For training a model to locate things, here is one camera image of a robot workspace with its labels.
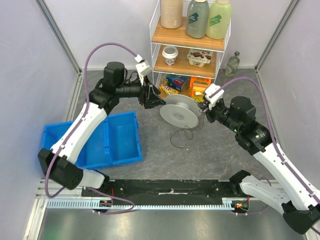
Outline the grey plastic cable spool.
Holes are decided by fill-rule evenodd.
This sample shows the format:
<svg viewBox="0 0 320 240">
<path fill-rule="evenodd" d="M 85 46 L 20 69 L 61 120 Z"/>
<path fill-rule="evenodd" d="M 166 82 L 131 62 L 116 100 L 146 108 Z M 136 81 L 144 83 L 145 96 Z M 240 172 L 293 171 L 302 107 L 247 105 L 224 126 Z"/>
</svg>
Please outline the grey plastic cable spool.
<svg viewBox="0 0 320 240">
<path fill-rule="evenodd" d="M 178 128 L 193 129 L 198 126 L 201 112 L 192 98 L 182 94 L 172 94 L 165 98 L 165 102 L 159 113 L 167 123 Z"/>
</svg>

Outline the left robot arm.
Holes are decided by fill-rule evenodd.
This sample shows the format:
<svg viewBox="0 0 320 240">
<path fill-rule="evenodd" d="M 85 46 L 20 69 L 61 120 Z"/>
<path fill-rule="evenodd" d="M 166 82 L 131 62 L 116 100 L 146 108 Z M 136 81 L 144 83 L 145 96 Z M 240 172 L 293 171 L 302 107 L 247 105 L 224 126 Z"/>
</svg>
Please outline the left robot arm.
<svg viewBox="0 0 320 240">
<path fill-rule="evenodd" d="M 99 197 L 109 193 L 106 175 L 80 168 L 76 166 L 76 161 L 94 130 L 121 98 L 137 98 L 145 109 L 165 104 L 159 97 L 160 91 L 148 79 L 148 74 L 152 72 L 148 62 L 142 60 L 135 68 L 138 79 L 130 82 L 126 78 L 127 71 L 123 63 L 109 62 L 104 68 L 103 78 L 89 92 L 80 114 L 65 134 L 50 149 L 42 148 L 39 151 L 38 159 L 46 184 L 53 180 L 69 190 L 76 187 L 92 188 Z"/>
</svg>

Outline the yellow candy bag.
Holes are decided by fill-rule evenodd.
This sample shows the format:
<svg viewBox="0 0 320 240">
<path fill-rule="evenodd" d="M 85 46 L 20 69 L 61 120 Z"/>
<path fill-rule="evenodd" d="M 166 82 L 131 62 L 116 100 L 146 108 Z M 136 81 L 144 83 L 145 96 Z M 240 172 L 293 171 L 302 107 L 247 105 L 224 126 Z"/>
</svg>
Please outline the yellow candy bag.
<svg viewBox="0 0 320 240">
<path fill-rule="evenodd" d="M 163 82 L 159 85 L 159 90 L 162 91 L 166 96 L 179 93 L 176 89 L 170 87 L 166 82 Z"/>
</svg>

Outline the orange snack box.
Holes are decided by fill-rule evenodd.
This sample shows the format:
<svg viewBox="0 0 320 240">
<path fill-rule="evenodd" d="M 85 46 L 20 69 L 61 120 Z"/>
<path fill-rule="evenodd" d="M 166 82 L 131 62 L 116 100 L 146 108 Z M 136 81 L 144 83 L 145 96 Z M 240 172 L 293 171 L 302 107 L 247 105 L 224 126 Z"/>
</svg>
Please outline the orange snack box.
<svg viewBox="0 0 320 240">
<path fill-rule="evenodd" d="M 189 96 L 195 100 L 203 98 L 205 89 L 211 84 L 210 78 L 192 76 L 189 83 Z"/>
</svg>

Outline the blue snack box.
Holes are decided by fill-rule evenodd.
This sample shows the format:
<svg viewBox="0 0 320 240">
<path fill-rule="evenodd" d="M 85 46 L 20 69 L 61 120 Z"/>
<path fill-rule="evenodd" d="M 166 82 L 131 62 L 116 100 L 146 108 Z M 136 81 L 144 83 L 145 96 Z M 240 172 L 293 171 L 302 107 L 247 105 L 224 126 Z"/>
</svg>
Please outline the blue snack box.
<svg viewBox="0 0 320 240">
<path fill-rule="evenodd" d="M 167 83 L 167 85 L 179 92 L 183 92 L 188 84 L 189 84 L 190 78 L 188 76 L 182 76 L 182 75 L 172 75 L 168 74 L 164 81 Z"/>
</svg>

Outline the white yogurt cup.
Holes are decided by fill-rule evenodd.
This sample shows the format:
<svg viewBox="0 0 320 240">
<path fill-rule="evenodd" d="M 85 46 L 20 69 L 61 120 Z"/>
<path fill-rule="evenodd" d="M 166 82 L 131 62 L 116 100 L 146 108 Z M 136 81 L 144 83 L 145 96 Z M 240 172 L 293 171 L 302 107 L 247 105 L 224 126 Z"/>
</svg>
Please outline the white yogurt cup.
<svg viewBox="0 0 320 240">
<path fill-rule="evenodd" d="M 178 54 L 179 51 L 175 46 L 167 45 L 162 50 L 162 56 L 164 57 L 165 63 L 168 66 L 172 66 L 175 64 Z"/>
</svg>

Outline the chocolate dessert tub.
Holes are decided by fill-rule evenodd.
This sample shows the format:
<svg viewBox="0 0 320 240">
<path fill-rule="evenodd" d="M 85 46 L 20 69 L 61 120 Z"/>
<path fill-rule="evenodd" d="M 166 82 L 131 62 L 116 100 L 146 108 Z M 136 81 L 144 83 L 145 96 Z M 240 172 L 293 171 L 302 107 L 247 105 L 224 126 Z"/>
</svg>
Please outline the chocolate dessert tub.
<svg viewBox="0 0 320 240">
<path fill-rule="evenodd" d="M 190 48 L 187 58 L 190 65 L 202 68 L 211 62 L 213 53 L 210 50 Z"/>
</svg>

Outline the clear glass bottle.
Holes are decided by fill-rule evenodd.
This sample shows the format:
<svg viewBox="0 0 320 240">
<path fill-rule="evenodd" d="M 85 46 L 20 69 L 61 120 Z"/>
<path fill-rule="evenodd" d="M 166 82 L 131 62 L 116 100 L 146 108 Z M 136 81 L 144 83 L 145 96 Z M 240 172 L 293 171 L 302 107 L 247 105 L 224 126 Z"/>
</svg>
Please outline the clear glass bottle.
<svg viewBox="0 0 320 240">
<path fill-rule="evenodd" d="M 234 55 L 229 58 L 229 60 L 227 62 L 227 65 L 225 67 L 225 70 L 224 70 L 224 74 L 226 76 L 230 77 L 230 76 L 233 76 L 236 73 L 236 71 L 237 71 L 237 69 L 239 67 L 239 64 L 240 64 L 239 56 L 240 56 L 240 52 L 239 51 L 235 51 Z"/>
</svg>

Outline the blue plastic compartment bin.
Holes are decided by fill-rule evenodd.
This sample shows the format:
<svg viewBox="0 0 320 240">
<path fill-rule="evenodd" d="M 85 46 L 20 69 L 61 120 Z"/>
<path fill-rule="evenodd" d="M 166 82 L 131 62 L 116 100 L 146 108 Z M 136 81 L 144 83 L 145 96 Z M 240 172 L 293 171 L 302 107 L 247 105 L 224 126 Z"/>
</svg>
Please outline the blue plastic compartment bin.
<svg viewBox="0 0 320 240">
<path fill-rule="evenodd" d="M 110 114 L 89 137 L 75 165 L 99 170 L 143 160 L 135 111 Z"/>
</svg>

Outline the beige bottle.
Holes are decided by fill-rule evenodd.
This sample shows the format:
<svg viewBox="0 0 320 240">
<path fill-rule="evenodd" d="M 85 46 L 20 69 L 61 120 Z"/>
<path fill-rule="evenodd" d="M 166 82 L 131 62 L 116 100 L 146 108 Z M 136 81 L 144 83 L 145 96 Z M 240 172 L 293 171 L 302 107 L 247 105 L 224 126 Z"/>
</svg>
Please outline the beige bottle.
<svg viewBox="0 0 320 240">
<path fill-rule="evenodd" d="M 183 1 L 161 0 L 160 23 L 166 29 L 177 29 L 182 25 Z"/>
</svg>

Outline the light green bottle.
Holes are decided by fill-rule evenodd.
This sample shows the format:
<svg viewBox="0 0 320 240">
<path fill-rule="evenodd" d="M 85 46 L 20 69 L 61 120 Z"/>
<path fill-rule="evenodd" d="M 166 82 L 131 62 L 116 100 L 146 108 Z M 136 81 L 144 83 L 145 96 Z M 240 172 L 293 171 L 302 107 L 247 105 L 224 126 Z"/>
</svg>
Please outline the light green bottle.
<svg viewBox="0 0 320 240">
<path fill-rule="evenodd" d="M 209 8 L 209 16 L 205 34 L 212 39 L 225 38 L 232 16 L 230 0 L 216 0 Z"/>
</svg>

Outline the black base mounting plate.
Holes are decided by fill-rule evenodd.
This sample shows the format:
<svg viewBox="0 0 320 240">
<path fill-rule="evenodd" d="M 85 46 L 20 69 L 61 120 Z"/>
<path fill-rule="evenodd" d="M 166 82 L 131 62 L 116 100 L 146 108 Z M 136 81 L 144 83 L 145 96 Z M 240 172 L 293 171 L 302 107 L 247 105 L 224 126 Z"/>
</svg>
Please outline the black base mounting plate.
<svg viewBox="0 0 320 240">
<path fill-rule="evenodd" d="M 98 190 L 136 206 L 220 205 L 222 198 L 248 197 L 228 180 L 216 179 L 114 179 Z"/>
</svg>

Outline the right aluminium frame post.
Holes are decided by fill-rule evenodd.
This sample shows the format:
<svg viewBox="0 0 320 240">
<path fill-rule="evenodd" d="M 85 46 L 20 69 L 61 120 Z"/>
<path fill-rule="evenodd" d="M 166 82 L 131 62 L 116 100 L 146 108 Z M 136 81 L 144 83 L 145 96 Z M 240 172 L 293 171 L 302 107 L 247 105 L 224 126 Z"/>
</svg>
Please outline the right aluminium frame post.
<svg viewBox="0 0 320 240">
<path fill-rule="evenodd" d="M 285 29 L 286 25 L 288 24 L 291 16 L 294 14 L 296 8 L 298 7 L 301 0 L 291 0 L 282 15 L 279 23 L 277 24 L 271 38 L 269 39 L 266 47 L 264 48 L 256 66 L 254 67 L 255 72 L 258 73 L 262 66 L 264 65 L 267 57 L 270 55 L 271 51 L 273 50 L 275 44 L 277 43 L 278 39 L 280 38 L 283 30 Z"/>
</svg>

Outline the aluminium frame post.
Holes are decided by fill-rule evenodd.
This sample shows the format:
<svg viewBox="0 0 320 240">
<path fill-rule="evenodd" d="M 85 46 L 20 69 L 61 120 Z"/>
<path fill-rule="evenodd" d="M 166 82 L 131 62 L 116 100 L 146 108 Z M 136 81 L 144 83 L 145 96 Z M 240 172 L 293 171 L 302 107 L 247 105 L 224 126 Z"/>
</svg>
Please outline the aluminium frame post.
<svg viewBox="0 0 320 240">
<path fill-rule="evenodd" d="M 282 15 L 279 23 L 277 24 L 271 38 L 269 39 L 266 47 L 264 48 L 256 66 L 254 67 L 255 72 L 258 73 L 262 66 L 264 65 L 267 57 L 270 55 L 271 51 L 273 50 L 275 44 L 277 43 L 278 39 L 280 38 L 283 30 L 285 29 L 286 25 L 288 24 L 291 16 L 294 14 L 296 8 L 298 7 L 301 0 L 291 0 Z"/>
<path fill-rule="evenodd" d="M 47 21 L 50 29 L 52 30 L 55 38 L 57 39 L 59 45 L 61 46 L 62 50 L 64 51 L 65 55 L 67 56 L 69 62 L 71 63 L 74 70 L 80 74 L 82 72 L 82 68 L 79 66 L 74 54 L 72 53 L 65 37 L 63 36 L 62 31 L 60 30 L 53 14 L 51 13 L 47 3 L 45 0 L 35 0 L 35 3 L 39 7 L 40 11 L 42 12 L 45 20 Z"/>
</svg>

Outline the left aluminium frame post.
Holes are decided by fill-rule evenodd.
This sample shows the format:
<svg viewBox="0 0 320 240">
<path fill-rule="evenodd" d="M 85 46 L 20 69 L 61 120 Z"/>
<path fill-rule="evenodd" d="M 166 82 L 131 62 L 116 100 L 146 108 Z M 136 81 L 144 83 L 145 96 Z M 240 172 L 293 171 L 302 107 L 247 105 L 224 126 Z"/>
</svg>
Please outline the left aluminium frame post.
<svg viewBox="0 0 320 240">
<path fill-rule="evenodd" d="M 63 36 L 62 31 L 60 30 L 53 14 L 51 13 L 47 3 L 45 0 L 35 0 L 35 3 L 39 7 L 40 11 L 42 12 L 45 20 L 47 21 L 50 29 L 52 30 L 55 38 L 57 39 L 59 45 L 61 46 L 62 50 L 64 51 L 65 55 L 67 56 L 69 62 L 71 63 L 74 70 L 80 74 L 82 72 L 82 68 L 79 66 L 74 54 L 72 53 L 65 37 Z"/>
</svg>

